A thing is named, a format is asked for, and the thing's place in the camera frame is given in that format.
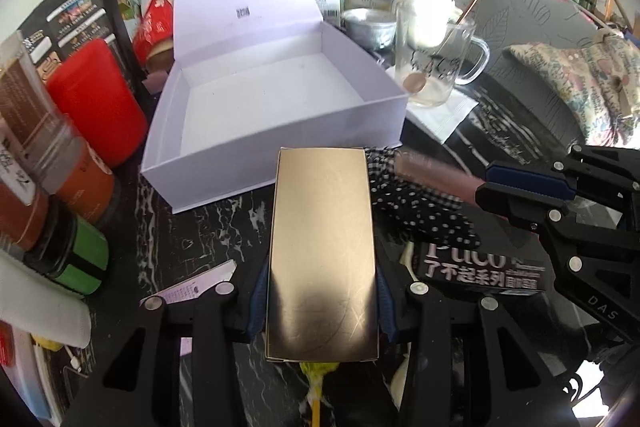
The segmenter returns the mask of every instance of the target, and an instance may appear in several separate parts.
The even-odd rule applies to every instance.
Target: gold box
[[[271,229],[266,356],[378,357],[367,161],[361,149],[283,149]]]

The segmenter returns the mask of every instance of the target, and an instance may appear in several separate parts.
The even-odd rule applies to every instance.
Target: blue gripper pad
[[[254,292],[249,301],[249,321],[246,327],[247,336],[253,340],[262,331],[267,316],[267,287],[269,281],[269,259],[262,265],[260,275],[255,283]]]
[[[572,201],[575,198],[575,190],[569,187],[565,180],[545,176],[539,172],[494,165],[486,170],[486,180],[559,200]]]
[[[382,277],[380,266],[376,266],[376,284],[378,286],[378,322],[380,329],[385,333],[389,342],[394,343],[396,336],[398,336],[396,312],[389,286],[386,285],[385,278]]]

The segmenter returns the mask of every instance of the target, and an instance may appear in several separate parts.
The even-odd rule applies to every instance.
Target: gray chair
[[[564,146],[583,140],[566,104],[537,73],[503,49],[526,42],[581,48],[591,44],[595,24],[573,3],[562,0],[479,0],[475,12],[476,34],[491,48],[485,73],[520,100]]]

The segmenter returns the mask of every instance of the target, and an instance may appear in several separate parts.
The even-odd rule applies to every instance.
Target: metal bowl
[[[346,10],[342,16],[347,35],[367,50],[390,46],[396,36],[396,17],[373,8]]]

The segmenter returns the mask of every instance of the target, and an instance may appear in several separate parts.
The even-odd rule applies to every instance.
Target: white box
[[[180,212],[274,182],[282,147],[399,142],[407,94],[314,0],[175,0],[142,173]]]

